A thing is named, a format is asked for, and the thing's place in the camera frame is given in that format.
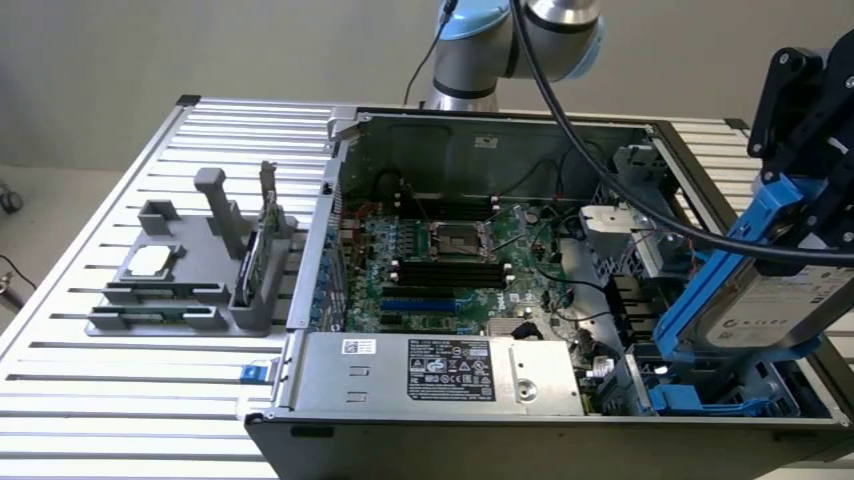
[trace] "floor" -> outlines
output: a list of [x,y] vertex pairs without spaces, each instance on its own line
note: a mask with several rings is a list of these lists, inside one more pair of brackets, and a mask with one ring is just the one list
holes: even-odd
[[[24,208],[0,211],[0,254],[8,256],[36,284],[44,279],[77,232],[112,190],[123,172],[0,165],[0,178],[24,197]],[[0,274],[8,266],[0,265]],[[20,279],[12,287],[27,298]],[[0,333],[15,315],[0,309]]]

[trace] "gray 3d printed holder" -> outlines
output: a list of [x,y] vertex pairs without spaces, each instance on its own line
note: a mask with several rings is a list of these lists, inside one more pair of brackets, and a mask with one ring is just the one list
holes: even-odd
[[180,216],[168,200],[145,202],[143,226],[104,301],[89,315],[91,336],[246,336],[270,332],[296,219],[278,208],[278,230],[270,242],[263,280],[248,306],[235,298],[247,242],[256,223],[226,198],[226,174],[203,168],[195,186],[212,217]]

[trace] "green circuit board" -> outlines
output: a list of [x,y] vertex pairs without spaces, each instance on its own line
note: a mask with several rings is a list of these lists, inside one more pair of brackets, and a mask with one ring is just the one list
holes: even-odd
[[[366,214],[358,222],[359,231],[354,231],[350,250],[346,330],[479,334],[491,319],[547,318],[550,312],[543,309],[543,292],[548,291],[556,300],[566,288],[546,279],[534,264],[556,278],[564,278],[564,273],[559,264],[548,262],[548,255],[538,261],[536,255],[531,254],[535,235],[539,234],[534,242],[536,247],[548,250],[552,242],[551,229],[540,230],[542,225],[532,221],[538,219],[534,212],[538,212],[536,208],[527,204],[506,205],[484,222],[400,219],[379,209],[376,213]],[[443,248],[440,244],[436,248],[436,223],[446,229],[480,231],[484,243],[476,255],[468,247],[448,244]],[[515,279],[504,289],[455,288],[454,312],[391,312],[400,316],[402,323],[383,325],[380,318],[390,312],[380,309],[380,303],[383,288],[395,286],[391,279],[394,259],[510,264]]]

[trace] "blue latch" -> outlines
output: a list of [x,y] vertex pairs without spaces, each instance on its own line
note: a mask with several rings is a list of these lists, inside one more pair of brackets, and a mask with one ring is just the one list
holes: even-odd
[[653,410],[661,415],[745,416],[755,417],[769,404],[767,398],[753,398],[745,403],[703,405],[691,385],[657,385],[650,390]]
[[260,365],[244,365],[240,372],[240,384],[266,385],[268,367]]

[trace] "motherboard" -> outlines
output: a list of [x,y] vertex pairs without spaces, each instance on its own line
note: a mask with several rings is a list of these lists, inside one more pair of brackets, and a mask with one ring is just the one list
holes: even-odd
[[571,292],[547,278],[564,279],[552,207],[396,207],[364,203],[343,220],[346,330],[508,335],[568,307]]

